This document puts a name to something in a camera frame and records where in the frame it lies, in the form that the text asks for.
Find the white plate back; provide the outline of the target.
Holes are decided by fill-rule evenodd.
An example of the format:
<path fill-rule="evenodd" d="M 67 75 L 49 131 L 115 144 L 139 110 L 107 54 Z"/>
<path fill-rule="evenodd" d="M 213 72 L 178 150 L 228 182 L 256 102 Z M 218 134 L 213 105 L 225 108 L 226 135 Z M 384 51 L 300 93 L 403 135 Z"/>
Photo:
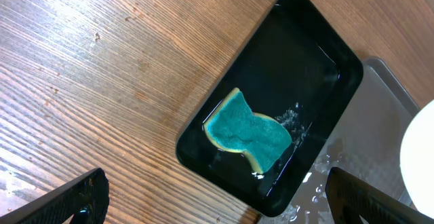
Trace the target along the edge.
<path fill-rule="evenodd" d="M 400 168 L 410 198 L 419 212 L 433 217 L 433 102 L 407 127 L 400 149 Z"/>

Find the yellow green sponge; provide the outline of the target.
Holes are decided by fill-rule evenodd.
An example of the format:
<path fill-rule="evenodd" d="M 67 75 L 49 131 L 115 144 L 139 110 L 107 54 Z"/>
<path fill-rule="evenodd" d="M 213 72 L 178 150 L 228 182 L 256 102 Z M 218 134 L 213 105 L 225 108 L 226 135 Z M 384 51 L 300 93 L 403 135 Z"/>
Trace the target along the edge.
<path fill-rule="evenodd" d="M 252 171 L 264 174 L 292 144 L 278 121 L 255 113 L 239 88 L 234 88 L 203 122 L 208 140 L 220 150 L 248 159 Z"/>

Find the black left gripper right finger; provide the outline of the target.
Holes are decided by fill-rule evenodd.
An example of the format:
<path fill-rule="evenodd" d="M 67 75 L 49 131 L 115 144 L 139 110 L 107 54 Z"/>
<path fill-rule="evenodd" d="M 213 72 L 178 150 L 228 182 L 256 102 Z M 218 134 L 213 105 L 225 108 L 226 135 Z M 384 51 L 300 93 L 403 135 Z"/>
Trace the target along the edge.
<path fill-rule="evenodd" d="M 325 193 L 335 223 L 433 224 L 431 217 L 338 167 L 331 168 Z"/>

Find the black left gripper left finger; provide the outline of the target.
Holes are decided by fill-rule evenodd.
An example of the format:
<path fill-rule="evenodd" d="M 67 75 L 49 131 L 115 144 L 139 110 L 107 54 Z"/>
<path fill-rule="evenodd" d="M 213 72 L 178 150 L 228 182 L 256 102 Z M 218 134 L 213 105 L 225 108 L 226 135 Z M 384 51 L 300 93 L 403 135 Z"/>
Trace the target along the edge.
<path fill-rule="evenodd" d="M 1 223 L 103 223 L 109 202 L 109 181 L 95 168 L 2 216 Z"/>

